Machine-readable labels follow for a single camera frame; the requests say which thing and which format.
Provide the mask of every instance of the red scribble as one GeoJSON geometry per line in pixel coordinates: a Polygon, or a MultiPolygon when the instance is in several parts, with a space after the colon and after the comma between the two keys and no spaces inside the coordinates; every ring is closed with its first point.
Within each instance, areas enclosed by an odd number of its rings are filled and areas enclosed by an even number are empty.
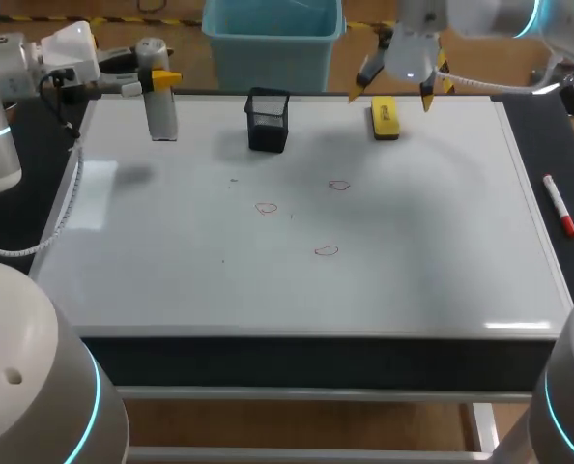
{"type": "Polygon", "coordinates": [[[338,246],[335,245],[324,246],[315,250],[317,256],[334,256],[336,253],[338,253],[338,246]]]}
{"type": "Polygon", "coordinates": [[[347,181],[329,181],[328,187],[338,191],[345,191],[346,189],[351,187],[351,185],[347,181]]]}
{"type": "Polygon", "coordinates": [[[257,203],[255,208],[261,213],[261,216],[269,215],[278,209],[273,203],[257,203]]]}

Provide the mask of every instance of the black mesh pen holder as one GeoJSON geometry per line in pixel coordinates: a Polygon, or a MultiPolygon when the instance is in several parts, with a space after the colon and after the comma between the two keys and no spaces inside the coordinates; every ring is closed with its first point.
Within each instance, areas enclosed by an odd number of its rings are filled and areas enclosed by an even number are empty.
{"type": "Polygon", "coordinates": [[[287,134],[289,92],[253,87],[244,111],[248,120],[248,147],[258,152],[282,153],[287,134]]]}

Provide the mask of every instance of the plastic storage bin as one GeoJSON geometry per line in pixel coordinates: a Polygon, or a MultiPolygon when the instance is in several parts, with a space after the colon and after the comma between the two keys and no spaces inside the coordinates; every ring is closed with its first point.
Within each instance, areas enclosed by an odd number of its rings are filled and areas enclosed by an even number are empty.
{"type": "Polygon", "coordinates": [[[345,32],[341,0],[206,0],[221,90],[323,92],[334,42],[345,32]]]}

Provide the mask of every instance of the whiteboard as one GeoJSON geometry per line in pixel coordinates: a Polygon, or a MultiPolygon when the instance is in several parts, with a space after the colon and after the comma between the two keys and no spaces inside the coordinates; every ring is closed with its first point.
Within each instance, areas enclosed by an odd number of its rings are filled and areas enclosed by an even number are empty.
{"type": "MultiPolygon", "coordinates": [[[[102,99],[69,227],[33,278],[83,336],[553,338],[571,300],[503,106],[293,97],[284,153],[244,97],[177,97],[179,140],[102,99]]],[[[70,190],[70,176],[62,191],[70,190]]],[[[53,215],[60,214],[61,201],[53,215]]]]}

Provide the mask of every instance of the yellow eraser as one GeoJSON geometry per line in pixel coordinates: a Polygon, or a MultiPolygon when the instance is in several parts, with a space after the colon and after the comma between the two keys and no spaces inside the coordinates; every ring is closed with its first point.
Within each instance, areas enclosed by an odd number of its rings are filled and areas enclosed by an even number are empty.
{"type": "Polygon", "coordinates": [[[396,140],[399,138],[399,117],[396,101],[393,97],[373,97],[371,101],[373,133],[377,140],[396,140]]]}

